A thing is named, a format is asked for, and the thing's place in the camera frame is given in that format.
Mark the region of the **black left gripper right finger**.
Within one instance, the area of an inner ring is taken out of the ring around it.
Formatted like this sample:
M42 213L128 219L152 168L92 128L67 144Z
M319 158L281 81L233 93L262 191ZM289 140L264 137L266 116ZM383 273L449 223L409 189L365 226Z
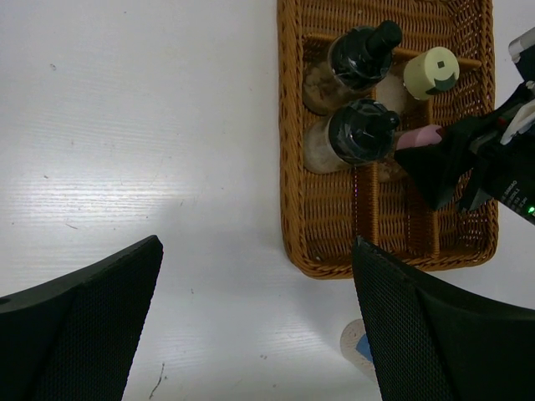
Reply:
M532 400L534 311L455 287L356 238L353 275L383 400Z

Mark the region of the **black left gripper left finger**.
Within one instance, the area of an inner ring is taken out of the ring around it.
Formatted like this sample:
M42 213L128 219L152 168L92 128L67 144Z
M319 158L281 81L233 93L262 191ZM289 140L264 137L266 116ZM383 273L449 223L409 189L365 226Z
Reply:
M3 400L120 400L163 259L157 236L1 299Z

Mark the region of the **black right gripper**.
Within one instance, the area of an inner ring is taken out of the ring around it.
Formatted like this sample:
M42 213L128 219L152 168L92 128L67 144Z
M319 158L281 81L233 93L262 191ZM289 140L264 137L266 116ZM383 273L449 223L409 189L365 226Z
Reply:
M495 200L534 223L534 125L508 145L500 143L518 110L512 96L519 86L490 114L468 116L445 127L440 143L395 152L395 161L432 210L452 201L460 178L470 171L457 202L460 213Z

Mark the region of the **pink-capped spice bottle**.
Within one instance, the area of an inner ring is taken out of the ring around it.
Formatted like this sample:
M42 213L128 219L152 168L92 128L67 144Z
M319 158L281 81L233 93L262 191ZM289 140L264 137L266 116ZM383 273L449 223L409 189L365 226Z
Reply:
M394 182L407 176L405 170L395 161L394 154L397 150L438 144L441 142L441 131L441 126L428 124L417 129L396 132L392 150L377 163L379 183Z

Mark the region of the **green-capped white spice bottle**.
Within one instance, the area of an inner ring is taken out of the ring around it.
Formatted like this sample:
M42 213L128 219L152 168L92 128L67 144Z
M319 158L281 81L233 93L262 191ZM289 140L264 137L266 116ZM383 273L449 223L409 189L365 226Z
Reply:
M456 55L434 47L390 68L375 87L375 99L399 116L408 115L438 94L455 87L460 76Z

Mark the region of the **black-capped white spice bottle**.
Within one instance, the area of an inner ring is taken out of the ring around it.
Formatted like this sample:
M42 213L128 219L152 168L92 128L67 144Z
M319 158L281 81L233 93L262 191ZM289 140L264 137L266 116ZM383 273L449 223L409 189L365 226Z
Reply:
M330 174L383 159L393 148L400 116L373 99L358 99L303 134L304 167Z

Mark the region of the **black-capped brown spice bottle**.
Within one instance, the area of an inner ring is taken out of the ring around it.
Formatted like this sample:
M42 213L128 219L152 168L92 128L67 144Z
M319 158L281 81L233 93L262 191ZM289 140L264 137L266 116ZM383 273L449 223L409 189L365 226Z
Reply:
M402 39L400 26L391 20L377 27L356 26L337 37L305 69L304 105L327 115L366 95L389 72Z

